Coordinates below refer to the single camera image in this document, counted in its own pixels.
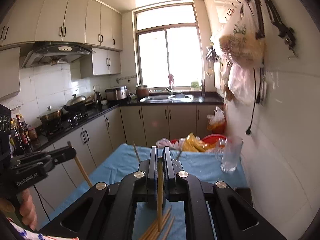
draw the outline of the metal bolt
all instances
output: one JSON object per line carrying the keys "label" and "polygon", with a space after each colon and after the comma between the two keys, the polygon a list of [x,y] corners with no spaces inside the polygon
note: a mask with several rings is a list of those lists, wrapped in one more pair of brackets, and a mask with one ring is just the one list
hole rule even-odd
{"label": "metal bolt", "polygon": [[143,171],[136,171],[136,172],[134,173],[134,176],[135,176],[136,178],[142,178],[142,177],[144,176],[144,172],[143,172]]}
{"label": "metal bolt", "polygon": [[188,173],[186,171],[179,171],[178,176],[180,178],[186,178],[186,177],[188,177]]}
{"label": "metal bolt", "polygon": [[227,184],[224,181],[217,181],[216,185],[219,188],[226,188],[227,187]]}
{"label": "metal bolt", "polygon": [[96,185],[96,189],[97,190],[102,190],[102,189],[105,189],[106,186],[107,186],[107,184],[105,184],[104,182],[99,182]]}

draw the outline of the cabinet handle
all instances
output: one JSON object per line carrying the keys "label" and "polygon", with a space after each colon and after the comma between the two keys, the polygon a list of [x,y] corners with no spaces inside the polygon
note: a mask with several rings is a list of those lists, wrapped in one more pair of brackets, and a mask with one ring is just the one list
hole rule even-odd
{"label": "cabinet handle", "polygon": [[85,141],[84,133],[83,133],[83,132],[81,132],[81,133],[80,133],[80,135],[82,135],[83,140],[84,140],[84,142],[82,142],[82,143],[85,145],[87,142]]}
{"label": "cabinet handle", "polygon": [[87,135],[87,141],[90,141],[87,130],[84,130],[84,132]]}
{"label": "cabinet handle", "polygon": [[3,32],[4,32],[4,28],[5,28],[5,26],[3,26],[3,28],[2,28],[0,40],[2,39],[2,35],[3,35]]}
{"label": "cabinet handle", "polygon": [[9,27],[7,27],[7,31],[5,32],[5,36],[4,36],[4,41],[5,41],[5,38],[7,37],[7,33],[8,33],[8,30],[9,30]]}

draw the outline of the black countertop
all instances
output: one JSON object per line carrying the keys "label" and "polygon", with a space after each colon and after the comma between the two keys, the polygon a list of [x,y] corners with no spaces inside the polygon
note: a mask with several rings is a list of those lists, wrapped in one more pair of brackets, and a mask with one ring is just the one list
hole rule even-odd
{"label": "black countertop", "polygon": [[32,148],[34,151],[40,151],[47,148],[49,145],[53,144],[54,142],[58,141],[62,137],[66,136],[67,134],[71,133],[72,131],[80,128],[81,126],[85,125],[86,123],[92,121],[93,119],[119,107],[119,106],[142,106],[142,105],[158,105],[158,104],[204,104],[204,105],[223,105],[223,98],[218,94],[212,94],[211,96],[206,97],[197,97],[194,96],[192,101],[188,102],[180,102],[180,101],[172,101],[172,102],[157,102],[153,103],[150,101],[147,102],[140,102],[137,99],[124,99],[120,101],[110,102],[106,106],[100,106],[87,111],[88,116],[81,119],[77,125],[73,127],[69,127],[68,121],[64,121],[62,123],[63,127],[65,128],[58,134],[53,137],[47,138],[42,134],[38,134],[38,139],[32,142]]}

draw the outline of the window frame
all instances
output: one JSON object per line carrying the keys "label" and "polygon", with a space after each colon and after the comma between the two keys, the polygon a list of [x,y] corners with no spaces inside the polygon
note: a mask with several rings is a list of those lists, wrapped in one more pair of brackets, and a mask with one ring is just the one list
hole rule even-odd
{"label": "window frame", "polygon": [[[147,28],[147,29],[137,30],[137,14],[138,13],[144,12],[144,11],[153,10],[153,9],[163,8],[163,7],[171,7],[171,6],[179,6],[179,5],[192,5],[193,13],[195,15],[196,22],[194,22],[194,23],[177,23],[177,24],[161,25],[161,26],[151,27],[151,28]],[[169,73],[170,73],[170,61],[169,61],[169,47],[168,47],[167,29],[180,28],[180,27],[196,27],[198,40],[199,40],[200,51],[201,51],[201,54],[202,54],[202,47],[201,47],[201,39],[200,39],[200,32],[199,32],[199,26],[198,26],[198,19],[197,19],[197,15],[196,15],[195,5],[194,5],[193,2],[161,5],[161,6],[156,6],[156,7],[147,8],[147,9],[144,9],[144,10],[140,10],[140,11],[135,11],[134,12],[134,30],[135,30],[135,34],[136,34],[136,37],[135,37],[136,38],[136,53],[137,53],[137,58],[138,58],[138,77],[139,77],[138,84],[143,84],[142,69],[141,69],[141,58],[140,58],[140,46],[139,46],[139,35],[140,34],[145,34],[145,33],[157,32],[157,31],[164,31],[165,43],[166,43],[166,49],[167,49],[168,70],[169,70]],[[202,78],[204,79],[203,60],[202,60]],[[157,88],[153,88],[153,89],[165,89],[165,88],[166,87],[157,87]],[[175,90],[186,90],[186,91],[190,90],[190,86],[173,87],[173,88]]]}

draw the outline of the bundle of chopsticks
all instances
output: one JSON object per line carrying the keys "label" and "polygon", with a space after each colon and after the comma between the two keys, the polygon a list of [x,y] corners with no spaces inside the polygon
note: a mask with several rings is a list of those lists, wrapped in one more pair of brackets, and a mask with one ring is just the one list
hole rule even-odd
{"label": "bundle of chopsticks", "polygon": [[[165,213],[164,216],[162,216],[162,221],[161,221],[161,230],[158,230],[158,220],[156,219],[151,225],[150,227],[144,232],[144,234],[139,238],[139,240],[156,240],[158,238],[158,236],[161,234],[164,226],[166,225],[170,214],[171,213],[171,207],[168,208],[167,212]],[[165,240],[170,232],[170,229],[172,227],[172,224],[174,222],[174,216],[172,217],[170,224],[164,234],[164,236],[162,237],[162,240]]]}

